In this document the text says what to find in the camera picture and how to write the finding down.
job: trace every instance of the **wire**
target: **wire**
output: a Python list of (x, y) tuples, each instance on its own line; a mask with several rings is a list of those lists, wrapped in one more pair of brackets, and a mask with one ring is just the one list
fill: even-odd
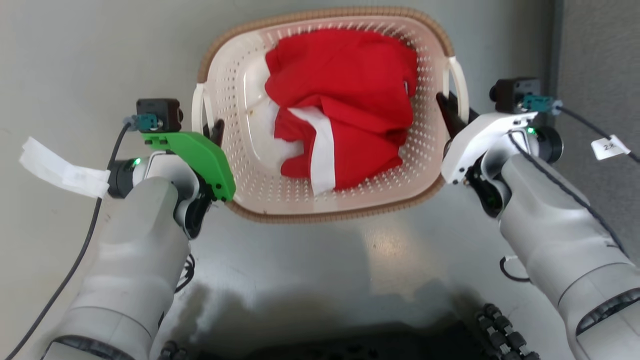
[[(592, 123), (589, 120), (585, 119), (583, 116), (579, 115), (578, 113), (574, 112), (573, 110), (567, 109), (564, 106), (556, 106), (556, 109), (558, 109), (561, 112), (571, 116), (575, 120), (578, 120), (583, 125), (585, 125), (586, 127), (590, 128), (591, 130), (593, 130), (598, 135), (606, 138), (607, 140), (611, 140), (611, 135), (608, 135), (607, 133), (604, 132), (604, 130), (600, 129), (594, 123)], [(638, 158), (637, 155), (634, 154), (633, 152), (628, 153), (627, 156), (629, 158), (632, 158), (636, 163), (640, 163), (640, 158)]]
[(520, 154), (522, 154), (522, 156), (524, 156), (525, 159), (529, 160), (529, 162), (531, 164), (533, 164), (533, 166), (535, 168), (537, 168), (541, 173), (543, 173), (549, 180), (551, 180), (552, 183), (558, 185), (558, 187), (560, 187), (560, 189), (562, 191), (564, 191), (567, 195), (569, 195), (570, 197), (572, 197), (578, 204), (580, 204), (583, 208), (587, 209), (587, 211), (589, 212), (589, 214), (591, 214), (591, 216), (593, 216), (599, 223), (600, 225), (602, 225), (602, 227), (609, 232), (609, 234), (611, 235), (611, 238), (613, 239), (613, 241), (616, 243), (616, 245), (618, 246), (618, 248), (620, 249), (620, 251), (622, 251), (622, 253), (628, 257), (627, 252), (625, 251), (624, 247), (622, 246), (622, 242), (620, 242), (620, 239), (618, 238), (618, 235), (616, 235), (616, 232), (613, 231), (613, 229), (611, 229), (611, 226), (609, 226), (609, 224), (607, 224), (607, 222), (604, 220), (604, 218), (602, 218), (602, 216), (600, 216), (600, 214), (598, 214), (589, 204), (587, 204), (584, 200), (582, 200), (578, 195), (576, 195), (576, 193), (574, 193), (573, 191), (571, 191), (571, 189), (569, 189), (568, 187), (566, 187), (566, 185), (564, 185), (562, 182), (560, 182), (560, 180), (556, 179), (549, 171), (547, 171), (545, 168), (543, 168), (531, 155), (529, 155), (526, 151), (524, 151), (520, 145), (518, 145), (518, 143), (516, 143), (516, 140), (513, 138), (513, 134), (509, 133), (509, 139), (511, 140), (511, 143), (516, 147), (516, 149), (518, 149), (518, 151), (520, 152)]
[[(116, 160), (116, 155), (118, 154), (118, 149), (120, 148), (120, 144), (122, 143), (122, 138), (124, 137), (124, 134), (127, 132), (127, 129), (129, 128), (129, 126), (131, 126), (131, 124), (125, 124), (122, 130), (120, 130), (120, 134), (118, 135), (116, 144), (113, 146), (113, 151), (111, 151), (111, 157), (109, 158), (107, 169), (109, 169), (113, 165), (113, 162)], [(36, 330), (38, 325), (40, 325), (40, 322), (42, 321), (42, 319), (44, 319), (44, 316), (47, 314), (47, 312), (49, 311), (53, 303), (56, 301), (56, 299), (58, 298), (62, 290), (65, 288), (69, 280), (71, 280), (71, 277), (76, 272), (78, 266), (80, 265), (80, 262), (82, 261), (82, 258), (84, 257), (84, 253), (86, 252), (87, 248), (89, 247), (89, 243), (91, 242), (91, 237), (93, 236), (93, 231), (95, 230), (95, 224), (98, 221), (98, 214), (100, 213), (101, 204), (102, 204), (102, 199), (98, 198), (95, 201), (95, 207), (93, 208), (93, 216), (91, 217), (91, 222), (89, 223), (89, 230), (87, 230), (86, 237), (84, 238), (84, 243), (82, 245), (82, 248), (80, 248), (80, 253), (76, 257), (76, 261), (71, 266), (69, 273), (67, 273), (67, 276), (64, 278), (64, 280), (62, 280), (62, 282), (56, 289), (56, 292), (53, 293), (53, 296), (51, 296), (51, 298), (49, 299), (47, 304), (44, 306), (44, 308), (42, 309), (42, 311), (40, 312), (36, 320), (33, 322), (33, 325), (31, 325), (27, 333), (22, 337), (18, 345), (15, 346), (14, 350), (11, 351), (11, 353), (9, 353), (9, 355), (5, 358), (5, 360), (12, 360), (18, 354), (20, 349), (22, 349), (22, 347), (27, 342), (27, 340), (29, 340), (29, 338), (31, 337), (33, 332)]]
[(187, 264), (184, 265), (184, 269), (187, 270), (187, 273), (184, 274), (184, 281), (182, 282), (182, 284), (178, 285), (178, 287), (175, 289), (175, 293), (179, 293), (180, 290), (184, 289), (185, 286), (187, 286), (187, 284), (189, 284), (191, 282), (191, 280), (193, 280), (193, 276), (195, 275), (195, 270), (196, 270), (196, 259), (193, 258), (193, 255), (189, 254), (189, 257), (187, 258)]
[(507, 262), (507, 257), (503, 256), (500, 259), (500, 271), (506, 276), (509, 280), (517, 281), (517, 282), (531, 282), (531, 279), (528, 277), (515, 277), (507, 272), (507, 269), (504, 268), (504, 264)]

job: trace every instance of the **teal connector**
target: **teal connector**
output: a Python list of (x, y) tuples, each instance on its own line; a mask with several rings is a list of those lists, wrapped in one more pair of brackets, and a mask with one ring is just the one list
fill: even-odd
[(138, 130), (149, 131), (162, 126), (162, 122), (154, 114), (133, 115)]
[(522, 107), (529, 111), (539, 113), (552, 113), (558, 115), (560, 112), (556, 107), (562, 106), (562, 101), (555, 100), (551, 96), (525, 95), (522, 99)]

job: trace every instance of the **brown basket rim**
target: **brown basket rim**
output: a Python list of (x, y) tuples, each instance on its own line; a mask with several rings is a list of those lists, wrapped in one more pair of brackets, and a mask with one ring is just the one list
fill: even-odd
[(248, 22), (246, 24), (236, 26), (226, 33), (219, 36), (213, 44), (209, 47), (209, 50), (205, 53), (200, 63), (200, 69), (198, 70), (198, 83), (205, 83), (209, 76), (209, 67), (213, 61), (214, 56), (222, 45), (232, 38), (248, 33), (249, 31), (255, 31), (262, 28), (269, 28), (271, 26), (288, 24), (290, 22), (298, 22), (304, 20), (316, 20), (327, 19), (329, 17), (347, 17), (347, 16), (398, 16), (407, 17), (409, 19), (416, 20), (436, 35), (445, 56), (454, 56), (453, 45), (449, 36), (444, 29), (433, 20), (429, 15), (412, 8), (405, 8), (402, 6), (360, 6), (351, 8), (330, 8), (325, 10), (310, 10), (306, 12), (292, 13), (289, 15), (280, 15), (275, 17), (268, 17), (262, 20), (256, 20)]
[[(209, 50), (207, 50), (202, 59), (202, 62), (200, 63), (197, 81), (198, 83), (205, 83), (207, 81), (207, 77), (209, 75), (209, 67), (211, 66), (213, 58), (216, 56), (216, 53), (218, 52), (218, 50), (220, 50), (220, 47), (222, 47), (222, 45), (226, 44), (227, 41), (238, 35), (247, 33), (249, 31), (268, 28), (271, 26), (288, 24), (290, 22), (347, 16), (397, 16), (416, 20), (428, 27), (435, 34), (438, 41), (440, 42), (440, 45), (442, 46), (445, 56), (454, 56), (453, 45), (451, 44), (447, 33), (435, 20), (421, 11), (402, 6), (359, 6), (347, 8), (329, 8), (324, 10), (310, 10), (305, 12), (292, 13), (289, 15), (269, 17), (267, 19), (256, 20), (247, 24), (236, 26), (235, 28), (222, 34), (213, 42), (213, 44), (211, 44)], [(248, 220), (269, 224), (311, 224), (316, 222), (349, 220), (353, 218), (390, 213), (393, 211), (416, 206), (434, 196), (442, 188), (444, 183), (445, 181), (442, 175), (439, 175), (438, 178), (433, 182), (433, 184), (431, 184), (431, 186), (426, 188), (418, 195), (409, 199), (391, 202), (384, 205), (371, 206), (363, 209), (338, 211), (333, 213), (269, 215), (248, 210), (235, 201), (228, 202), (227, 207), (237, 215), (240, 215), (241, 217), (244, 217)]]

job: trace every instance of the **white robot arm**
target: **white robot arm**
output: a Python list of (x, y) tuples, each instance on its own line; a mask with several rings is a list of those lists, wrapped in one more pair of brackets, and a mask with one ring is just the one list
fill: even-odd
[(512, 113), (480, 115), (467, 126), (448, 111), (454, 104), (438, 102), (449, 129), (459, 131), (444, 179), (473, 187), (498, 218), (531, 282), (564, 320), (576, 359), (638, 359), (640, 270), (585, 196), (547, 163), (562, 152), (557, 133), (532, 127), (536, 113), (516, 102)]
[(134, 187), (124, 190), (126, 198), (102, 230), (97, 258), (44, 360), (148, 359), (173, 302), (189, 239), (198, 234), (188, 224), (197, 223), (199, 231), (202, 219), (190, 218), (194, 212), (187, 209), (201, 184), (175, 154), (155, 152), (133, 161)]

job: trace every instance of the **laundry basket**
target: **laundry basket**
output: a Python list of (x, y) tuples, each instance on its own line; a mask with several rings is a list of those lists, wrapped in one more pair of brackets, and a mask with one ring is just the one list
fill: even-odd
[[(269, 76), (264, 55), (282, 38), (321, 29), (375, 31), (399, 39), (418, 54), (418, 82), (413, 125), (399, 151), (403, 164), (354, 188), (314, 196), (308, 179), (280, 175), (273, 161), (273, 134), (260, 120), (269, 111), (264, 106)], [(193, 95), (192, 130), (203, 132), (203, 126), (225, 121), (221, 146), (237, 186), (227, 205), (243, 217), (318, 222), (395, 211), (425, 201), (444, 183), (440, 165), (448, 134), (435, 98), (438, 92), (449, 93), (450, 73), (460, 117), (466, 120), (467, 87), (451, 42), (433, 19), (417, 10), (336, 8), (272, 17), (232, 29), (210, 47)]]

